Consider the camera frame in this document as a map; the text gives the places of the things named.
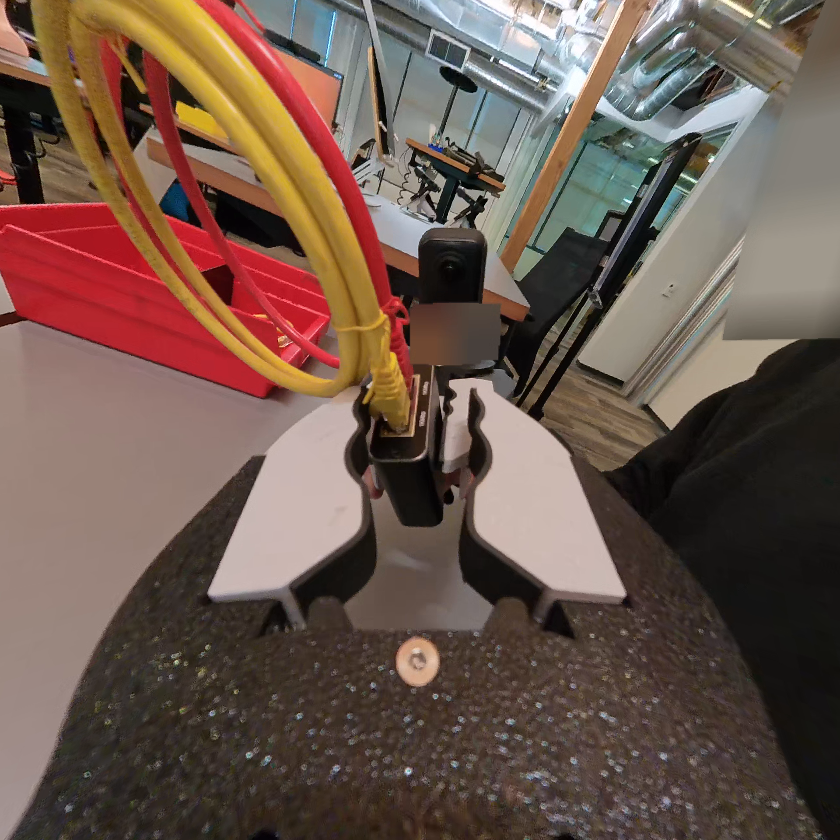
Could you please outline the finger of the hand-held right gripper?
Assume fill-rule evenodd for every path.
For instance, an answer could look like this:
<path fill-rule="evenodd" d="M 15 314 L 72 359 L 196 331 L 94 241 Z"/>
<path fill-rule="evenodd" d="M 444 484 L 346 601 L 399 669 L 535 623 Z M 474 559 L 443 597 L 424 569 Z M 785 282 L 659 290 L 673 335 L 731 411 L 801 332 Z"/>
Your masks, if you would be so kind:
<path fill-rule="evenodd" d="M 444 485 L 455 497 L 464 500 L 469 490 L 471 472 L 468 428 L 469 399 L 474 387 L 448 387 L 444 398 L 444 431 L 441 444 L 441 468 Z"/>

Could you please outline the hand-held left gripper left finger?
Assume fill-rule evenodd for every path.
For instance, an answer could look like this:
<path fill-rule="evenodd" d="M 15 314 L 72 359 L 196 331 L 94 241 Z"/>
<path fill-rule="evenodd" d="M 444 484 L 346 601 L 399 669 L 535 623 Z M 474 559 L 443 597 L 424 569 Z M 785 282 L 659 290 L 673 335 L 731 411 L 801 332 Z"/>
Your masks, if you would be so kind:
<path fill-rule="evenodd" d="M 208 587 L 210 601 L 346 602 L 371 578 L 376 548 L 362 480 L 370 421 L 363 400 L 335 396 L 267 449 Z"/>

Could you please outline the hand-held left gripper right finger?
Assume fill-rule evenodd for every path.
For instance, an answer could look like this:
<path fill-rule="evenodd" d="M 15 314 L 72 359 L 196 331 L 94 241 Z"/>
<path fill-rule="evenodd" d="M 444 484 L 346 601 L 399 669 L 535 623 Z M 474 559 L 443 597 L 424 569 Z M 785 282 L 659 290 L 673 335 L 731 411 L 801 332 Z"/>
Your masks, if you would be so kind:
<path fill-rule="evenodd" d="M 463 581 L 488 603 L 620 605 L 616 569 L 569 449 L 494 392 L 469 391 Z"/>

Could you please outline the black port adapter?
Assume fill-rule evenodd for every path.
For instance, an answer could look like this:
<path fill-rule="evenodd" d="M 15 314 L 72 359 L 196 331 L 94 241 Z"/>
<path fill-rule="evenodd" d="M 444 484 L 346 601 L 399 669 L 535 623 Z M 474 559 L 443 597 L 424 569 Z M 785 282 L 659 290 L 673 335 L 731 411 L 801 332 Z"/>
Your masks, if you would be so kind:
<path fill-rule="evenodd" d="M 369 453 L 399 522 L 408 528 L 434 528 L 444 517 L 445 420 L 437 368 L 419 364 L 414 370 L 407 429 L 394 432 L 376 418 Z"/>

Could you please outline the grey wood-edged desk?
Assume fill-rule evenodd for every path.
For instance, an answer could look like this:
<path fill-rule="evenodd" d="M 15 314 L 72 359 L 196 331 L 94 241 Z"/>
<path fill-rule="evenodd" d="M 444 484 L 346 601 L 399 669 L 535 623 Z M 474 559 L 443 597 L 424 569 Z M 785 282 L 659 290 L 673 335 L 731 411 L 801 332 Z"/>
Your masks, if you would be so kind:
<path fill-rule="evenodd" d="M 210 144 L 204 148 L 184 143 L 187 160 L 199 183 L 261 211 L 280 216 L 278 205 L 259 181 L 252 166 L 237 154 L 234 146 L 210 134 L 188 133 L 191 139 Z M 372 202 L 369 209 L 386 264 L 417 277 L 419 241 L 436 224 L 415 219 L 394 202 L 382 197 L 374 197 Z M 530 311 L 529 302 L 519 284 L 492 249 L 488 250 L 486 259 L 484 302 L 499 304 L 501 314 L 515 322 L 523 322 Z"/>

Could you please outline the standing desk with tools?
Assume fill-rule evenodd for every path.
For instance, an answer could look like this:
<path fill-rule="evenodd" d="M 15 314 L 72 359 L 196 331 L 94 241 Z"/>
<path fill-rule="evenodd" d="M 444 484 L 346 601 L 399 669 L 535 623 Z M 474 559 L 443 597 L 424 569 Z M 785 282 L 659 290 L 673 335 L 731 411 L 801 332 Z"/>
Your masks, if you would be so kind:
<path fill-rule="evenodd" d="M 413 151 L 412 162 L 419 154 L 429 161 L 437 173 L 444 176 L 444 185 L 436 204 L 435 221 L 439 224 L 447 221 L 448 213 L 458 189 L 489 193 L 494 196 L 499 195 L 506 189 L 504 182 L 499 177 L 479 171 L 475 166 L 470 167 L 458 162 L 445 153 L 434 150 L 427 144 L 407 139 L 406 146 Z"/>

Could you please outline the black office chair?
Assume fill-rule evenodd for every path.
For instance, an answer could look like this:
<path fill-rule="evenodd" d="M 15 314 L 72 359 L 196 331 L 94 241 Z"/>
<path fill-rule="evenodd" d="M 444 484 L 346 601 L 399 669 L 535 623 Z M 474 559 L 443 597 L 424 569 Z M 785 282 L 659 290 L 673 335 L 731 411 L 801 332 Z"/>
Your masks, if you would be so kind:
<path fill-rule="evenodd" d="M 530 310 L 514 329 L 506 351 L 518 377 L 513 396 L 524 389 L 543 340 L 587 288 L 607 248 L 606 240 L 568 227 L 521 281 Z"/>

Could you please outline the person's black sweatshirt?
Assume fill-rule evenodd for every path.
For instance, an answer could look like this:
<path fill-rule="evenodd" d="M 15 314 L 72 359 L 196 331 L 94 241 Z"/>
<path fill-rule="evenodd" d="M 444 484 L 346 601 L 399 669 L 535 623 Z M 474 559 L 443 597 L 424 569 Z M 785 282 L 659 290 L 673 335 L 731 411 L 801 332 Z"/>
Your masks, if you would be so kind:
<path fill-rule="evenodd" d="M 714 602 L 838 838 L 838 340 L 786 344 L 603 477 Z"/>

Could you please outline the black tripod stand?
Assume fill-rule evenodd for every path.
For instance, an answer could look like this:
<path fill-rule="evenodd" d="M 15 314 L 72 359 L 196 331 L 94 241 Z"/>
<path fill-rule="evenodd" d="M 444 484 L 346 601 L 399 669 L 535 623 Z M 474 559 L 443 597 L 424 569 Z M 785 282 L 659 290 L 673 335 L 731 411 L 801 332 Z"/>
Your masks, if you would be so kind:
<path fill-rule="evenodd" d="M 647 171 L 629 208 L 624 213 L 613 214 L 617 220 L 614 231 L 607 238 L 595 237 L 608 242 L 607 251 L 587 288 L 560 316 L 543 340 L 528 382 L 517 396 L 517 405 L 522 406 L 541 374 L 560 350 L 562 341 L 571 331 L 574 321 L 583 312 L 587 312 L 588 317 L 576 338 L 528 410 L 528 414 L 534 419 L 543 419 L 544 407 L 554 389 L 603 320 L 647 247 L 658 236 L 655 227 L 656 216 L 665 205 L 700 142 L 700 133 L 688 133 L 667 147 L 665 158 Z"/>

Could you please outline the computer monitor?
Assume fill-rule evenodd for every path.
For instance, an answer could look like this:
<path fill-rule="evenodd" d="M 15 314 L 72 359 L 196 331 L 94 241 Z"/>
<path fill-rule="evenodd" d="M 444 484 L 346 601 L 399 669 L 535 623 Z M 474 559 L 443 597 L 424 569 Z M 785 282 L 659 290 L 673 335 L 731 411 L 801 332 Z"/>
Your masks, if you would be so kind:
<path fill-rule="evenodd" d="M 332 133 L 336 122 L 344 75 L 321 61 L 314 50 L 267 28 L 264 38 L 271 44 L 283 65 L 297 80 Z"/>

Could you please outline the black bin divider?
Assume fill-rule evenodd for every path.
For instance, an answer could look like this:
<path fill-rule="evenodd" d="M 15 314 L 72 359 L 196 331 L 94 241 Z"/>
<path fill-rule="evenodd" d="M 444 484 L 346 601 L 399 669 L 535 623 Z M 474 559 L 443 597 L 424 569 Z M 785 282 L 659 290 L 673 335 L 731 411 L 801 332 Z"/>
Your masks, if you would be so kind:
<path fill-rule="evenodd" d="M 201 274 L 220 300 L 230 307 L 233 303 L 235 288 L 234 272 L 226 264 L 221 264 L 202 270 Z"/>

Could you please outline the red plastic bin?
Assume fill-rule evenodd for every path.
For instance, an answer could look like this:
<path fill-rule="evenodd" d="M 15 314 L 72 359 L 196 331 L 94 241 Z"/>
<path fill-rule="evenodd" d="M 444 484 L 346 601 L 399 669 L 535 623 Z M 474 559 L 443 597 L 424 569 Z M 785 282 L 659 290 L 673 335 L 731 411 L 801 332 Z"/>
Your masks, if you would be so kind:
<path fill-rule="evenodd" d="M 170 218 L 202 271 L 224 264 L 210 236 Z M 2 206 L 2 276 L 27 320 L 264 398 L 275 387 L 218 342 L 175 299 L 104 203 Z M 329 307 L 315 277 L 241 245 L 232 250 L 272 306 L 317 344 Z M 279 357 L 301 368 L 309 353 L 279 346 L 279 334 L 237 280 L 230 306 Z"/>

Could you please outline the wooden post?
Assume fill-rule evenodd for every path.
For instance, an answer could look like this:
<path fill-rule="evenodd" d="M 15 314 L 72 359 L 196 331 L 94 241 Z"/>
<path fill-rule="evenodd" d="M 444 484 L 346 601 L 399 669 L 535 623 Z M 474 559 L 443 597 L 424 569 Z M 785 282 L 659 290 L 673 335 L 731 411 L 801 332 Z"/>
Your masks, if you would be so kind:
<path fill-rule="evenodd" d="M 592 114 L 612 78 L 619 60 L 649 7 L 648 1 L 624 1 L 616 11 L 567 119 L 533 184 L 528 201 L 511 231 L 500 261 L 512 274 L 522 257 L 534 229 L 548 206 L 553 191 L 580 142 Z"/>

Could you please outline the silver air duct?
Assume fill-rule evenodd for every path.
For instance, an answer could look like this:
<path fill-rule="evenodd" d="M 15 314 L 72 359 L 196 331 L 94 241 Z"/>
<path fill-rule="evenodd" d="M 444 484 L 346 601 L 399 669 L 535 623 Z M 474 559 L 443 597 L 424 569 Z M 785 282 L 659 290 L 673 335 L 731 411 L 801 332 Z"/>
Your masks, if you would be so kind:
<path fill-rule="evenodd" d="M 656 2 L 619 59 L 603 97 L 623 116 L 658 115 L 709 70 L 786 96 L 805 48 L 794 31 L 823 2 Z"/>

